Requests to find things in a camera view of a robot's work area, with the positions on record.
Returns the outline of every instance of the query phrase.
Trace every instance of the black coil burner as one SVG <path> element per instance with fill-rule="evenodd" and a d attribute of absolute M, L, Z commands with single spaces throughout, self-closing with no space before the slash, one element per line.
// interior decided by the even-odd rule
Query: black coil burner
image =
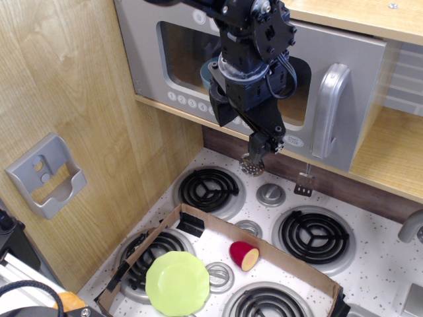
<path fill-rule="evenodd" d="M 213 168 L 194 171 L 179 186 L 182 202 L 206 213 L 221 209 L 238 193 L 236 181 L 228 173 Z"/>
<path fill-rule="evenodd" d="M 135 248 L 148 237 L 148 231 L 129 238 L 118 250 L 114 269 L 133 254 Z M 153 262 L 163 254 L 170 251 L 187 251 L 194 254 L 194 249 L 183 234 L 173 229 L 165 229 L 150 244 L 150 246 L 137 259 L 135 264 L 122 278 L 121 292 L 128 298 L 142 304 L 150 304 L 145 292 L 145 278 Z"/>
<path fill-rule="evenodd" d="M 309 264 L 327 264 L 346 251 L 350 235 L 335 219 L 320 213 L 293 211 L 280 234 L 288 252 Z"/>
<path fill-rule="evenodd" d="M 247 285 L 238 290 L 229 299 L 222 316 L 306 317 L 312 316 L 312 313 L 305 301 L 291 289 L 283 285 L 263 282 Z"/>
<path fill-rule="evenodd" d="M 141 237 L 139 240 L 133 241 L 128 246 L 128 252 L 125 255 L 125 258 L 130 256 L 134 251 L 134 247 L 140 245 L 144 239 L 144 237 Z M 129 282 L 131 283 L 131 288 L 133 290 L 138 288 L 145 290 L 145 276 L 147 275 L 147 271 L 153 264 L 154 260 L 167 252 L 181 251 L 183 249 L 184 246 L 177 238 L 169 233 L 161 232 L 151 243 L 148 249 L 142 253 L 137 262 L 135 262 L 135 264 L 130 268 L 127 276 Z"/>

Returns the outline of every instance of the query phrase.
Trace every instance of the wood grain panel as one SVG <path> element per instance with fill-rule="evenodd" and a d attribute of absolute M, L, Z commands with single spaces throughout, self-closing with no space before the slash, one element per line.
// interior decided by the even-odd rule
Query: wood grain panel
<path fill-rule="evenodd" d="M 204 146 L 233 159 L 239 160 L 248 152 L 246 141 L 225 135 L 220 131 L 203 127 Z M 281 176 L 292 182 L 297 181 L 298 173 L 306 171 L 306 163 L 278 153 L 263 158 L 266 171 Z M 316 178 L 314 189 L 335 197 L 382 217 L 403 223 L 423 204 L 390 194 L 367 184 L 357 182 L 339 174 L 312 166 L 311 174 Z"/>
<path fill-rule="evenodd" d="M 398 9 L 390 9 L 395 2 Z M 420 0 L 285 0 L 291 18 L 423 45 Z"/>
<path fill-rule="evenodd" d="M 350 172 L 423 197 L 422 123 L 419 116 L 384 108 Z"/>
<path fill-rule="evenodd" d="M 0 194 L 77 292 L 202 148 L 198 124 L 137 103 L 113 1 L 0 2 Z M 4 169 L 49 132 L 88 185 L 51 221 Z"/>

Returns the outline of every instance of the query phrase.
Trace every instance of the wooden wall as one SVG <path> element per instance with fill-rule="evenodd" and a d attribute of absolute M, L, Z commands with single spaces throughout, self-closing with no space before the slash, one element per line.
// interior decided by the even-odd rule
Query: wooden wall
<path fill-rule="evenodd" d="M 201 127 L 134 99 L 112 0 L 0 2 L 0 196 L 77 292 L 202 147 Z M 49 132 L 88 185 L 51 221 L 4 169 Z"/>

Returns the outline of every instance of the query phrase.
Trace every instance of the cardboard box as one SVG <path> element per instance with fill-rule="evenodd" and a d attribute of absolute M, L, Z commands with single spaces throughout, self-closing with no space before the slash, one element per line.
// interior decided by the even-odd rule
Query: cardboard box
<path fill-rule="evenodd" d="M 298 277 L 310 286 L 315 287 L 333 298 L 333 304 L 328 316 L 344 317 L 350 310 L 350 307 L 342 300 L 342 287 L 314 267 L 280 251 L 266 241 L 247 233 L 235 225 L 227 223 L 226 221 L 218 219 L 209 213 L 204 213 L 189 205 L 181 204 L 177 206 L 156 229 L 152 230 L 143 243 L 135 249 L 135 252 L 120 265 L 105 290 L 95 299 L 103 314 L 112 317 L 108 310 L 120 290 L 120 280 L 127 270 L 133 266 L 147 247 L 157 238 L 160 232 L 165 228 L 172 227 L 179 220 L 180 222 L 177 229 L 193 234 L 194 236 L 200 237 L 203 231 L 208 229 L 220 232 L 232 241 L 245 241 L 255 246 L 260 250 L 261 258 L 266 259 L 287 273 Z"/>

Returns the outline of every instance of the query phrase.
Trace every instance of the cable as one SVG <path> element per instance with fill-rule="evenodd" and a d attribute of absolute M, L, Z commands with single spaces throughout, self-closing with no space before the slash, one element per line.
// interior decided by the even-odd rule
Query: cable
<path fill-rule="evenodd" d="M 21 287 L 36 287 L 39 289 L 42 289 L 43 291 L 50 294 L 54 300 L 58 304 L 58 317 L 64 317 L 65 316 L 65 310 L 63 308 L 63 303 L 61 302 L 61 299 L 59 295 L 49 286 L 46 284 L 43 284 L 38 281 L 18 281 L 14 283 L 7 284 L 5 286 L 0 287 L 0 297 L 2 297 L 4 294 L 6 294 L 9 291 L 13 291 L 14 289 L 19 289 Z"/>
<path fill-rule="evenodd" d="M 274 91 L 272 90 L 272 87 L 270 86 L 269 73 L 266 74 L 266 86 L 267 86 L 267 89 L 269 90 L 270 94 L 274 98 L 276 98 L 276 99 L 286 99 L 286 98 L 292 96 L 294 94 L 294 92 L 297 90 L 297 74 L 295 73 L 295 69 L 289 63 L 289 61 L 287 60 L 287 58 L 285 57 L 284 54 L 281 53 L 278 56 L 278 61 L 279 61 L 279 63 L 281 63 L 282 66 L 284 66 L 284 68 L 287 70 L 288 74 L 291 75 L 292 80 L 293 80 L 293 87 L 289 92 L 287 92 L 284 95 L 275 94 Z"/>

